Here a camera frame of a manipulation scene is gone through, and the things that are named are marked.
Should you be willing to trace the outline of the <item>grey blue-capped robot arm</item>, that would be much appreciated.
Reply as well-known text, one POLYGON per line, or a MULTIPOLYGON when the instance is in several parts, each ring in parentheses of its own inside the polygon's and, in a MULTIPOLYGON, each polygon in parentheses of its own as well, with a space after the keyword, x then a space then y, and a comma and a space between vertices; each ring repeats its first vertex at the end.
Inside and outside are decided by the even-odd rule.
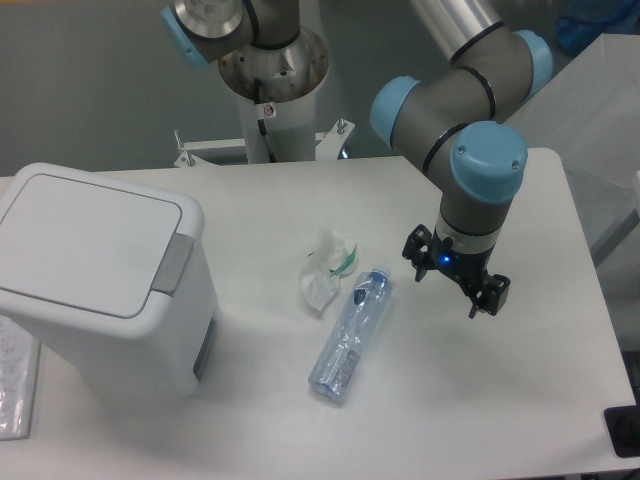
MULTIPOLYGON (((497 116, 550 79, 546 42, 513 32, 485 1, 416 1, 413 9, 451 64, 432 84, 401 76, 376 95, 370 123, 442 194, 433 229, 416 227, 403 247, 418 277, 457 283, 473 312, 496 315, 510 281, 489 258, 522 185, 527 146, 497 116)), ((315 93, 328 51, 300 21, 295 1, 174 1, 163 23, 194 67, 216 65, 243 114, 252 163, 313 160, 315 93)))

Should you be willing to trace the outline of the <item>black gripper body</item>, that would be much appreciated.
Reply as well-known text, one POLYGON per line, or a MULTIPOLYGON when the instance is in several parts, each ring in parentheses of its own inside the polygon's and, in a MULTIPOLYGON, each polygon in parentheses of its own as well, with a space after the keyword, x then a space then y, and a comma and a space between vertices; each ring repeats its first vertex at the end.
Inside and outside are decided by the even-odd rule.
POLYGON ((470 236, 455 230, 432 232, 427 248, 427 270, 438 271, 457 283, 465 295, 480 295, 491 285, 487 264, 495 233, 470 236))

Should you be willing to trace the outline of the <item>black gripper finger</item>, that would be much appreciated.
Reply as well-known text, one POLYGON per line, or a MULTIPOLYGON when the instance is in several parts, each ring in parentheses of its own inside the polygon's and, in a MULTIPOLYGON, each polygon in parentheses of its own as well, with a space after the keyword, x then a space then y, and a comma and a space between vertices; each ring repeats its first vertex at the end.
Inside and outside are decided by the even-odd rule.
POLYGON ((510 285, 509 277, 484 272, 479 289, 471 296, 469 318, 473 319, 478 312, 496 316, 506 303, 510 285))
POLYGON ((423 224, 419 224, 408 235, 403 247, 402 257, 415 269, 416 282, 420 282, 432 270, 431 244, 431 232, 423 224))

